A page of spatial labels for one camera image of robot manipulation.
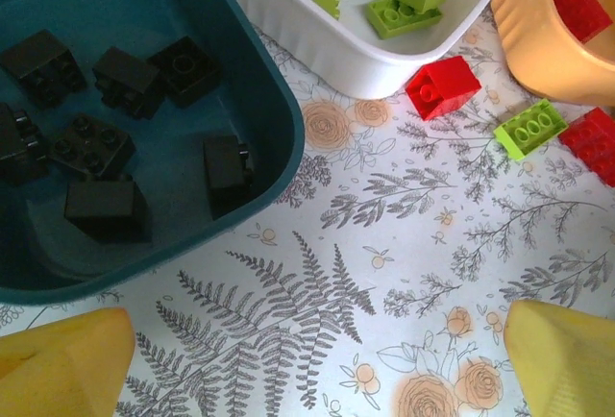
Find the table surface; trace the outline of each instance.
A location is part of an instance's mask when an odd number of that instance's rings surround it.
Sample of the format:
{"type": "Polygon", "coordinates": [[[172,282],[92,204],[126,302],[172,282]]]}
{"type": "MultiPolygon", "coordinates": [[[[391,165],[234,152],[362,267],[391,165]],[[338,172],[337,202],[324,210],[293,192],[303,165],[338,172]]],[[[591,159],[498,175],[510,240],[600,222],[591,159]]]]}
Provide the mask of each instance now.
{"type": "Polygon", "coordinates": [[[429,123],[403,91],[355,101],[261,37],[307,121],[277,204],[97,297],[0,306],[0,335],[125,307],[137,347],[119,416],[529,416],[507,308],[615,314],[615,197],[557,140],[521,162],[494,140],[538,99],[508,73],[491,11],[449,54],[482,90],[429,123]]]}

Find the tablecloth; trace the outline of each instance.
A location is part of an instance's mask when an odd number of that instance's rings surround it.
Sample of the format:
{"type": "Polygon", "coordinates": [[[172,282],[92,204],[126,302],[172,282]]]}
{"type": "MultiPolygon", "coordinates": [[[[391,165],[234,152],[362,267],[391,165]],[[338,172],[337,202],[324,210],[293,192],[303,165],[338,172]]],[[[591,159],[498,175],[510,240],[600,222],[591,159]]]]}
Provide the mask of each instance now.
{"type": "MultiPolygon", "coordinates": [[[[337,93],[260,36],[306,121],[277,203],[96,297],[0,306],[0,334],[125,307],[122,417],[529,416],[509,304],[615,314],[615,197],[557,140],[516,162],[494,139],[539,99],[507,71],[492,12],[448,54],[482,90],[431,122],[402,90],[337,93]]],[[[555,105],[568,121],[589,110],[555,105]]]]}

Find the rose illustration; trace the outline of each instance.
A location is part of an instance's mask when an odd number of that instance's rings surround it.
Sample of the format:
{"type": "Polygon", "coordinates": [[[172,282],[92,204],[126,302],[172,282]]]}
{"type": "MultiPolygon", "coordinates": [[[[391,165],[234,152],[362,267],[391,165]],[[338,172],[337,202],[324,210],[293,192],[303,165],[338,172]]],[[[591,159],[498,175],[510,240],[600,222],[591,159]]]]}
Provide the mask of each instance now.
{"type": "Polygon", "coordinates": [[[474,409],[493,409],[504,395],[500,372],[485,362],[472,364],[457,381],[455,393],[474,409]]]}
{"type": "Polygon", "coordinates": [[[388,121],[389,108],[384,100],[359,100],[355,103],[355,118],[359,124],[379,127],[388,121]]]}
{"type": "Polygon", "coordinates": [[[470,313],[463,307],[454,307],[446,318],[446,328],[450,335],[460,337],[470,331],[470,313]]]}
{"type": "Polygon", "coordinates": [[[343,148],[350,137],[350,121],[333,102],[310,103],[303,108],[306,140],[313,148],[334,151],[343,148]]]}
{"type": "Polygon", "coordinates": [[[398,417],[457,417],[453,386],[437,376],[410,379],[399,400],[398,417]]]}

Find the white plastic container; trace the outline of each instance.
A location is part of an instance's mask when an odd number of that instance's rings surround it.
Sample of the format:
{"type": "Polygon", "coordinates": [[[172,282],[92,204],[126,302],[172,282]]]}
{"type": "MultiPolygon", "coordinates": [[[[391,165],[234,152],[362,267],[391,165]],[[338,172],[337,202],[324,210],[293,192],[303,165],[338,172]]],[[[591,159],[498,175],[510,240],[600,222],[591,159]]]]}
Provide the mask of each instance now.
{"type": "Polygon", "coordinates": [[[341,0],[337,21],[311,0],[237,0],[250,21],[331,87],[362,99],[395,93],[422,65],[440,59],[490,0],[447,0],[440,23],[388,40],[363,14],[371,1],[341,0]]]}

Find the teal plastic bin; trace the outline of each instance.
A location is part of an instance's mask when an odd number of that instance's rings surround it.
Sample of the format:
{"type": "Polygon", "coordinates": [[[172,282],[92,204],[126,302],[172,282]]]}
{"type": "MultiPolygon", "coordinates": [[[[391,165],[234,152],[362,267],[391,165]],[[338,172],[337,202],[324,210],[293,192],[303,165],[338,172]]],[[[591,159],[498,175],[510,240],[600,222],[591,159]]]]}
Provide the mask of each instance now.
{"type": "MultiPolygon", "coordinates": [[[[69,181],[51,174],[21,187],[0,184],[0,303],[40,305],[95,294],[153,269],[266,208],[295,174],[304,147],[301,113],[288,86],[234,0],[0,0],[0,50],[48,29],[72,51],[86,91],[38,110],[0,75],[0,102],[23,109],[46,136],[86,112],[128,132],[126,168],[152,215],[152,240],[99,244],[63,218],[69,181]],[[111,46],[147,58],[191,36],[222,64],[223,82],[187,109],[166,100],[152,120],[133,120],[101,102],[92,66],[111,46]],[[255,172],[252,200],[214,219],[202,142],[236,134],[255,172]]],[[[215,265],[215,261],[204,265],[215,265]]]]}

